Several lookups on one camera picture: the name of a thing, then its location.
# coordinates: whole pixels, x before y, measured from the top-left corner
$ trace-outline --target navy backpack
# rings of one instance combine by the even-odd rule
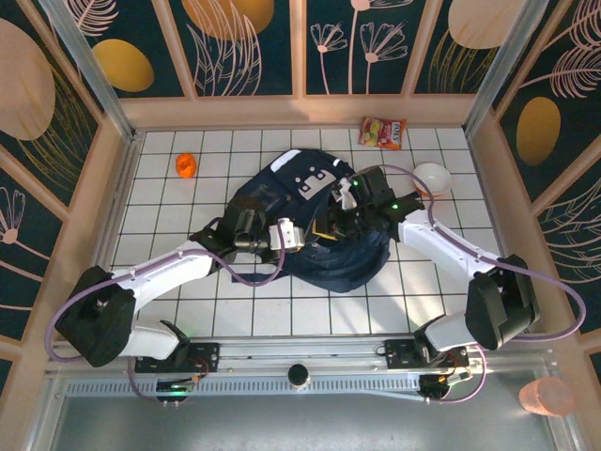
[[[286,254],[281,275],[346,293],[367,283],[390,256],[390,237],[371,231],[343,241],[312,233],[312,223],[334,202],[335,183],[354,174],[348,163],[317,149],[292,149],[262,169],[234,194],[257,201],[266,216],[290,218],[305,231],[305,246]],[[265,274],[245,274],[249,281],[265,280]]]

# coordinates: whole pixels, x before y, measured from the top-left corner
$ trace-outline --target dark blue wallpaper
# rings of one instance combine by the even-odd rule
[[[557,271],[587,305],[580,331],[601,327],[601,160],[538,217]]]
[[[152,2],[65,3],[119,98],[183,96]]]
[[[399,94],[425,1],[351,3],[307,2],[307,94]]]
[[[591,362],[593,363],[594,372],[597,374],[599,383],[601,383],[601,352],[591,354]]]
[[[288,1],[233,3],[234,12],[223,0],[169,2],[196,93],[292,94]]]
[[[12,2],[0,3],[0,35],[4,67],[19,72],[0,80],[10,85],[1,100],[0,146],[68,205],[98,123]]]
[[[555,9],[555,7],[557,6],[558,3],[559,3],[559,0],[549,0],[549,2],[547,4],[547,8],[545,9],[545,13],[543,14],[543,18],[541,19],[541,21],[538,23],[538,25],[532,32],[530,38],[528,39],[528,43],[524,47],[524,50],[522,50],[522,54],[517,59],[516,65],[514,66],[511,73],[509,74],[509,76],[507,77],[505,82],[503,83],[503,86],[501,86],[499,94],[497,94],[497,97],[495,97],[495,100],[492,102],[493,108],[496,109],[499,106],[499,103],[501,103],[501,101],[505,95],[505,92],[507,92],[507,89],[509,88],[511,83],[514,81],[517,71],[524,64],[524,60],[528,57],[530,50],[532,50],[532,46],[538,39],[538,36],[541,34],[541,31],[543,31],[543,29],[545,28],[545,25],[547,25],[548,18],[551,16],[551,14],[553,13],[553,10]]]
[[[21,339],[61,221],[0,169],[0,334]]]
[[[4,391],[4,386],[7,384],[8,372],[11,366],[12,362],[10,360],[0,359],[0,397]]]
[[[599,135],[601,8],[575,0],[501,118],[531,200]]]

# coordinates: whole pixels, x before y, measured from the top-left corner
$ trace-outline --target black bracket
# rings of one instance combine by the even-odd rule
[[[470,358],[465,347],[453,348],[441,359],[430,363],[417,351],[415,340],[411,338],[386,340],[384,352],[388,369],[455,368],[470,366]]]
[[[186,358],[180,365],[173,365],[168,360],[141,357],[136,360],[135,372],[169,374],[204,373],[208,370],[209,373],[215,373],[219,365],[219,350],[219,343],[190,343]]]

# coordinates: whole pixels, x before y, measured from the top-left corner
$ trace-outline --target snack bag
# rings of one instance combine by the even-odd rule
[[[400,150],[406,123],[407,121],[404,119],[364,117],[359,133],[359,144],[372,148]]]

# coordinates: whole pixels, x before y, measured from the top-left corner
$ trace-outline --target purple cable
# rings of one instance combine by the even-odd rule
[[[390,167],[391,169],[400,171],[401,173],[408,175],[408,176],[412,177],[413,179],[415,179],[424,188],[424,190],[428,194],[428,197],[430,198],[430,205],[428,206],[428,221],[430,221],[430,225],[433,226],[434,229],[437,231],[437,233],[439,233],[439,235],[441,235],[442,238],[444,238],[446,241],[448,241],[452,245],[456,246],[457,248],[461,249],[466,254],[468,254],[472,257],[479,258],[484,263],[488,263],[490,265],[497,266],[506,271],[517,272],[519,274],[528,275],[529,277],[534,277],[537,279],[545,280],[546,282],[549,282],[550,284],[555,285],[555,286],[561,288],[566,293],[568,293],[570,296],[572,296],[574,298],[574,300],[578,304],[578,317],[576,318],[576,322],[574,324],[572,324],[570,327],[568,327],[567,329],[565,329],[561,332],[557,332],[555,334],[522,334],[522,335],[518,335],[515,338],[513,338],[515,341],[531,342],[531,343],[532,342],[533,343],[541,343],[541,342],[546,342],[546,341],[553,341],[553,340],[558,340],[560,338],[565,338],[578,330],[578,328],[582,325],[582,323],[584,322],[584,319],[586,317],[586,304],[584,303],[584,300],[582,299],[582,297],[572,287],[565,284],[561,280],[558,280],[554,277],[550,277],[546,274],[542,274],[540,272],[536,272],[533,270],[528,270],[526,268],[520,268],[519,266],[510,265],[508,263],[503,263],[498,260],[493,260],[492,258],[481,256],[477,252],[471,250],[469,247],[465,246],[462,242],[456,240],[454,237],[450,236],[448,233],[446,233],[444,230],[442,230],[440,227],[438,227],[436,225],[435,219],[434,219],[434,202],[435,202],[434,195],[432,194],[430,189],[427,187],[427,185],[419,177],[417,177],[415,174],[408,171],[407,169],[403,169],[402,167],[394,166],[392,164],[380,164],[379,166]]]
[[[191,250],[183,251],[181,253],[173,254],[172,256],[169,256],[169,257],[162,258],[158,261],[155,261],[154,263],[151,263],[149,265],[146,265],[146,266],[143,266],[143,267],[137,269],[135,271],[134,276],[142,277],[149,272],[158,270],[158,269],[162,268],[163,266],[168,265],[169,263],[171,263],[173,261],[180,260],[184,257],[209,256],[212,259],[214,259],[217,263],[222,265],[226,271],[230,272],[232,274],[232,276],[236,280],[241,282],[242,284],[244,284],[248,287],[263,287],[264,285],[266,285],[269,282],[271,282],[272,280],[274,280],[277,277],[278,273],[284,267],[285,240],[284,240],[284,233],[282,232],[282,228],[280,227],[279,222],[277,224],[277,230],[278,230],[278,237],[280,239],[280,249],[282,249],[282,252],[280,253],[280,258],[278,259],[278,264],[277,264],[273,274],[261,282],[253,283],[253,282],[249,282],[249,281],[245,280],[242,276],[237,274],[232,269],[232,267],[229,266],[222,258],[216,256],[215,254],[213,254],[210,251],[200,250],[200,249],[199,250],[191,249]],[[130,273],[127,273],[127,274],[121,275],[119,277],[116,277],[115,279],[107,280],[105,282],[101,282],[97,285],[94,285],[90,288],[86,288],[85,290],[77,293],[75,296],[73,296],[71,299],[69,299],[61,308],[59,308],[58,311],[54,314],[52,320],[50,321],[50,324],[48,325],[48,329],[46,329],[46,335],[44,336],[44,348],[46,349],[46,352],[48,353],[50,358],[57,362],[61,362],[61,363],[77,362],[79,360],[82,360],[83,356],[81,356],[81,355],[78,355],[76,357],[61,357],[60,355],[56,354],[56,352],[54,352],[53,345],[52,345],[54,326],[56,325],[56,323],[58,322],[60,317],[62,317],[63,314],[69,308],[71,308],[75,303],[78,303],[79,301],[81,301],[84,297],[89,296],[90,294],[95,293],[96,291],[99,291],[99,290],[109,287],[111,285],[118,284],[118,283],[124,282],[126,280],[130,280],[131,278],[132,278],[132,275]]]

